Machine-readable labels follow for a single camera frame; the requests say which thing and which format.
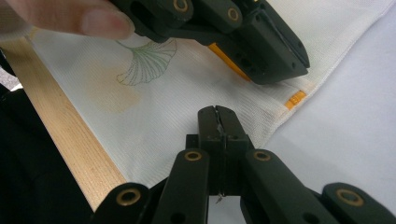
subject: black sleeve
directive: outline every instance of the black sleeve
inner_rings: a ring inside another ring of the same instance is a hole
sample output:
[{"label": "black sleeve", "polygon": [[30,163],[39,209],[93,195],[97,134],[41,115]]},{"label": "black sleeve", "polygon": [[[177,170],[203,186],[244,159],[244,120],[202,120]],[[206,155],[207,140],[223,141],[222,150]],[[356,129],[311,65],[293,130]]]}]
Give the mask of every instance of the black sleeve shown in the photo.
[{"label": "black sleeve", "polygon": [[89,223],[92,210],[24,90],[0,99],[0,223]]}]

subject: black plastic part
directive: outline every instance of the black plastic part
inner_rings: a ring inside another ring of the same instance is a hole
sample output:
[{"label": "black plastic part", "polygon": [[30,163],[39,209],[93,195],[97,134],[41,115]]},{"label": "black plastic part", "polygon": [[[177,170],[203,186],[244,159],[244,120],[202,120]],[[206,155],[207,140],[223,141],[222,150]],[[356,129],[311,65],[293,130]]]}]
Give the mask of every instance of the black plastic part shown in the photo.
[{"label": "black plastic part", "polygon": [[302,41],[265,0],[112,0],[155,42],[169,37],[216,43],[253,82],[307,74]]},{"label": "black plastic part", "polygon": [[240,195],[245,182],[241,159],[253,149],[238,117],[226,107],[208,106],[198,112],[199,148],[210,156],[210,195]]},{"label": "black plastic part", "polygon": [[396,223],[396,217],[366,192],[343,183],[324,187],[321,200],[341,223]]},{"label": "black plastic part", "polygon": [[12,70],[11,66],[9,65],[8,61],[7,61],[7,57],[4,54],[3,50],[0,49],[0,66],[6,71],[8,72],[10,75],[15,76],[14,71]]},{"label": "black plastic part", "polygon": [[[274,153],[254,149],[232,110],[208,106],[198,120],[199,134],[187,135],[167,179],[150,190],[139,184],[113,189],[92,224],[204,224],[209,191],[240,195],[247,224],[396,223],[361,189],[341,183],[326,186],[322,195],[307,189]],[[138,189],[141,198],[120,205],[125,189]]]},{"label": "black plastic part", "polygon": [[[146,224],[142,220],[149,204],[149,196],[149,189],[141,184],[126,183],[120,185],[111,190],[99,205],[92,217],[91,224]],[[135,203],[130,205],[120,204],[120,202],[133,201],[134,197],[137,198]]]},{"label": "black plastic part", "polygon": [[244,170],[271,223],[338,223],[274,153],[248,151]]},{"label": "black plastic part", "polygon": [[151,223],[206,223],[208,172],[206,152],[201,149],[179,152]]}]

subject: white surface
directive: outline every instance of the white surface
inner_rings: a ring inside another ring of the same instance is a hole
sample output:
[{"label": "white surface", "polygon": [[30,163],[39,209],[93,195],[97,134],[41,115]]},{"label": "white surface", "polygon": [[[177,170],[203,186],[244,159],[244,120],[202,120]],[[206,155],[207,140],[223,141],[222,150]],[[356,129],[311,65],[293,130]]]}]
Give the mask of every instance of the white surface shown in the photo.
[{"label": "white surface", "polygon": [[[344,182],[396,214],[396,6],[353,46],[326,83],[264,148],[309,188]],[[244,223],[237,198],[215,204],[209,224]]]}]

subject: hand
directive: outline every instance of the hand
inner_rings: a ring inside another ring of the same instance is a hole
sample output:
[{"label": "hand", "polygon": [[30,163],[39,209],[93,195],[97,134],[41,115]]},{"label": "hand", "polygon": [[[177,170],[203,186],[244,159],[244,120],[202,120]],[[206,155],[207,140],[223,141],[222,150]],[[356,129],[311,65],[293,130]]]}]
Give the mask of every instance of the hand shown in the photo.
[{"label": "hand", "polygon": [[131,20],[107,0],[6,2],[24,20],[43,29],[110,39],[127,38],[134,31]]}]

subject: leaf design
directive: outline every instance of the leaf design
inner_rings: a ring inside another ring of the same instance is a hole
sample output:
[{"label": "leaf design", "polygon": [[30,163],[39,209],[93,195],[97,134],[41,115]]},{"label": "leaf design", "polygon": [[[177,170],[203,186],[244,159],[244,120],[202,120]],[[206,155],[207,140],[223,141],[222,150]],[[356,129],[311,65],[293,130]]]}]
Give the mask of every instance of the leaf design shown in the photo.
[{"label": "leaf design", "polygon": [[118,82],[128,86],[149,83],[152,79],[163,75],[177,50],[175,39],[169,39],[161,44],[150,41],[138,48],[127,47],[119,41],[117,43],[133,54],[129,69],[117,75]]}]

